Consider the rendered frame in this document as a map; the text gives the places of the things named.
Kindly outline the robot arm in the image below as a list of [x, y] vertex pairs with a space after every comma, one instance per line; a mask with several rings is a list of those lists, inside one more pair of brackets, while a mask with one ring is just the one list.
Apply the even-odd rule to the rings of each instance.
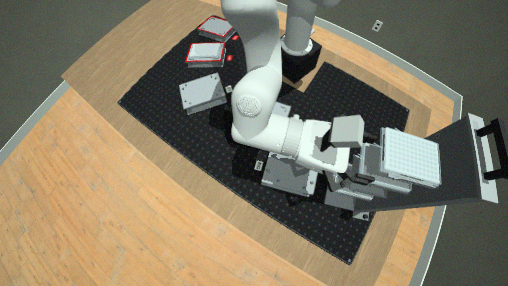
[[[295, 157], [303, 121], [296, 114], [293, 118], [272, 114], [282, 86], [281, 48], [293, 56], [308, 54], [317, 5], [330, 9], [340, 1], [288, 0], [285, 35], [280, 41], [277, 0], [220, 0], [225, 19], [242, 40], [247, 65], [247, 74], [231, 96], [231, 136], [235, 142]], [[332, 118], [320, 151], [329, 146], [362, 148], [363, 132], [360, 115]]]

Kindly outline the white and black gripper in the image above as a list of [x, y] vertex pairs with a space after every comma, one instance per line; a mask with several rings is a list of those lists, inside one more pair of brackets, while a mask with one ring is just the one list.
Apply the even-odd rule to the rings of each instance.
[[[296, 158], [295, 163], [323, 174], [330, 192], [342, 189], [352, 182], [361, 185], [374, 182], [374, 177], [360, 173], [354, 174], [347, 167], [350, 148], [333, 148], [330, 146], [324, 152], [320, 151], [322, 137], [330, 129], [330, 124], [331, 122], [319, 120], [305, 120], [303, 122], [300, 143], [294, 157]], [[363, 143], [372, 144], [376, 140], [377, 136], [363, 132]], [[336, 176], [332, 175], [331, 172], [336, 173]], [[338, 175], [343, 179], [340, 183], [336, 183], [333, 178]]]

